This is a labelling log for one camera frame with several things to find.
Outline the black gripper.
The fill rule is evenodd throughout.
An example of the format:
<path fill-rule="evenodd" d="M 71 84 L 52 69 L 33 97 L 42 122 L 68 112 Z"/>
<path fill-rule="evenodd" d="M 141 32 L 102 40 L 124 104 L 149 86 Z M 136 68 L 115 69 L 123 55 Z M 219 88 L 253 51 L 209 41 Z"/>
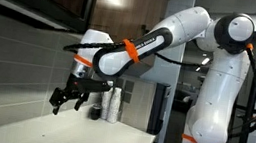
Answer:
<path fill-rule="evenodd" d="M 107 92 L 111 88 L 111 85 L 106 81 L 92 80 L 91 78 L 77 78 L 77 76 L 71 74 L 65 89 L 56 88 L 49 102 L 52 104 L 53 114 L 56 115 L 59 112 L 62 102 L 78 99 L 74 107 L 75 111 L 77 111 L 84 102 L 88 101 L 90 93 Z"/>

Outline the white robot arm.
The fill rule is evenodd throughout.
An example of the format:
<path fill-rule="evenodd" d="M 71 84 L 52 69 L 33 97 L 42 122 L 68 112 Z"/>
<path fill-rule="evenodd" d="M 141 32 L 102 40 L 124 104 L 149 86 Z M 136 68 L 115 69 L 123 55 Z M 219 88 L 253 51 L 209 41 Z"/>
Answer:
<path fill-rule="evenodd" d="M 76 64 L 66 87 L 55 89 L 49 99 L 53 113 L 66 101 L 74 99 L 80 106 L 90 93 L 108 91 L 112 80 L 147 56 L 195 40 L 213 59 L 197 101 L 187 112 L 182 143 L 226 143 L 233 104 L 250 66 L 246 48 L 254 27 L 247 14 L 212 20 L 206 9 L 196 6 L 165 18 L 133 40 L 116 43 L 109 34 L 89 29 L 81 43 L 65 46 L 75 54 Z"/>

